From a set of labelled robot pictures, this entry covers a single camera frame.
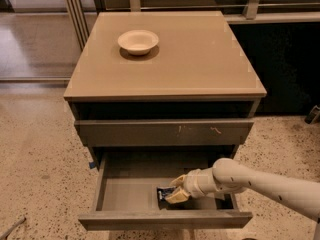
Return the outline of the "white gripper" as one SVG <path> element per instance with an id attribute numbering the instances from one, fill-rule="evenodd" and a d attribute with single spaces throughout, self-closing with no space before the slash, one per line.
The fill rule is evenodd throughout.
<path id="1" fill-rule="evenodd" d="M 192 170 L 170 182 L 165 200 L 169 204 L 186 202 L 189 197 L 201 198 L 215 192 L 215 181 L 211 168 Z"/>

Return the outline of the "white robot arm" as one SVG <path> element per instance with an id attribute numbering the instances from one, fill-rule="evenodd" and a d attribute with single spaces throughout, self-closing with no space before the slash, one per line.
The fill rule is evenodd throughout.
<path id="1" fill-rule="evenodd" d="M 230 158 L 212 167 L 196 169 L 174 179 L 167 195 L 169 204 L 209 194 L 236 193 L 251 189 L 317 223 L 313 240 L 320 240 L 320 183 L 250 169 Z"/>

